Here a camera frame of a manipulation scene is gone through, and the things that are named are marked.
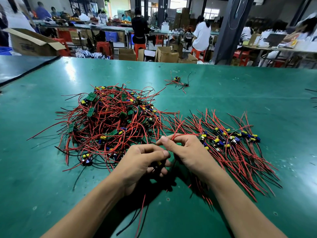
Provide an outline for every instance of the green table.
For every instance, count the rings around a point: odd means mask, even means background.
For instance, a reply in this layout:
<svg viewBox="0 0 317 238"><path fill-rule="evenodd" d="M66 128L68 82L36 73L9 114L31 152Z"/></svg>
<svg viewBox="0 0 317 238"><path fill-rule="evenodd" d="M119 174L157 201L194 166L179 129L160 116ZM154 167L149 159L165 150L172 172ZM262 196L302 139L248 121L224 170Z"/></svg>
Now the green table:
<svg viewBox="0 0 317 238"><path fill-rule="evenodd" d="M253 132L262 139L263 155L279 169L283 186L271 185L276 197L257 193L256 205L288 237L316 237L317 110L310 100L316 93L304 90L317 88L316 70L80 58L62 58L2 88L0 237L39 237L108 175L88 167L73 188L82 167L62 172L67 167L64 155L54 148L59 142L57 126L26 141L54 124L60 107L77 105L75 98L64 101L61 95L90 92L90 84L127 81L129 88L152 86L159 91L170 71L185 78L192 72L190 87L184 94L168 86L155 106L180 110L184 116L189 110L216 109L230 124L227 112L240 116L247 110ZM230 237L217 210L191 194L176 178L172 192L160 192L149 204L140 237ZM103 237L116 237L132 216L133 212L121 222L119 212L111 213ZM133 237L138 221L120 237Z"/></svg>

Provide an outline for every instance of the bright window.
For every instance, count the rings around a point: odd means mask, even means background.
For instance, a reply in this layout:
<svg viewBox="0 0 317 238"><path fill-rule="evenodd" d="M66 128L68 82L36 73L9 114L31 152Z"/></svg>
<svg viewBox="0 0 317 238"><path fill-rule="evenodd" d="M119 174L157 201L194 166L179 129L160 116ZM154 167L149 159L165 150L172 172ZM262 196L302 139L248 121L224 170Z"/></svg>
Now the bright window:
<svg viewBox="0 0 317 238"><path fill-rule="evenodd" d="M219 15L220 9L205 8L204 18L215 19Z"/></svg>
<svg viewBox="0 0 317 238"><path fill-rule="evenodd" d="M151 16L151 3L149 2L147 5L147 15ZM141 12L142 12L142 16L144 16L144 1L141 1Z"/></svg>
<svg viewBox="0 0 317 238"><path fill-rule="evenodd" d="M187 0L171 0L170 8L177 9L177 8L184 8L187 6Z"/></svg>

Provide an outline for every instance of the fingernail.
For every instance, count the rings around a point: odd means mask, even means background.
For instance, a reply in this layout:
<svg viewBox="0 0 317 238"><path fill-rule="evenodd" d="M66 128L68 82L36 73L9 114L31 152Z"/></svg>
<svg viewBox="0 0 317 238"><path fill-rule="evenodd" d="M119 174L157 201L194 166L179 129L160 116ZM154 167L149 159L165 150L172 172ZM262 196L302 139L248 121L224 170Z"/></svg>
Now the fingernail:
<svg viewBox="0 0 317 238"><path fill-rule="evenodd" d="M161 136L161 141L166 142L168 140L168 138L166 138L165 136Z"/></svg>
<svg viewBox="0 0 317 238"><path fill-rule="evenodd" d="M163 150L164 157L167 158L170 156L169 152L167 150Z"/></svg>

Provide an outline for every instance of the person in purple shirt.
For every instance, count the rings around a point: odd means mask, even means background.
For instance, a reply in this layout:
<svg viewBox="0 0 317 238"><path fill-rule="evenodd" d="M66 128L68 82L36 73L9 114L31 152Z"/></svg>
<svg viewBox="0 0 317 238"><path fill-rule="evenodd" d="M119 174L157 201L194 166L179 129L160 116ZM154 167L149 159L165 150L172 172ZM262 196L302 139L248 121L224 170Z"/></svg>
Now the person in purple shirt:
<svg viewBox="0 0 317 238"><path fill-rule="evenodd" d="M52 15L44 8L42 2L38 1L38 7L35 9L38 19L45 19L46 17L52 17Z"/></svg>

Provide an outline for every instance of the teal shirt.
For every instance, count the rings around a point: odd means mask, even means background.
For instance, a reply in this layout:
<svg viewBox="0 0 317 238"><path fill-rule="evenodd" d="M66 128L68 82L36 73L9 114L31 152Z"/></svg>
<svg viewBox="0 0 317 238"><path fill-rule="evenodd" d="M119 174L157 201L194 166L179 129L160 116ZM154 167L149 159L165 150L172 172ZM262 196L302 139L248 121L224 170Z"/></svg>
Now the teal shirt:
<svg viewBox="0 0 317 238"><path fill-rule="evenodd" d="M130 18L130 16L127 16L127 17L126 17L126 16L123 16L123 17L122 17L122 20L123 20L123 21L124 21L124 20L131 21L131 18Z"/></svg>

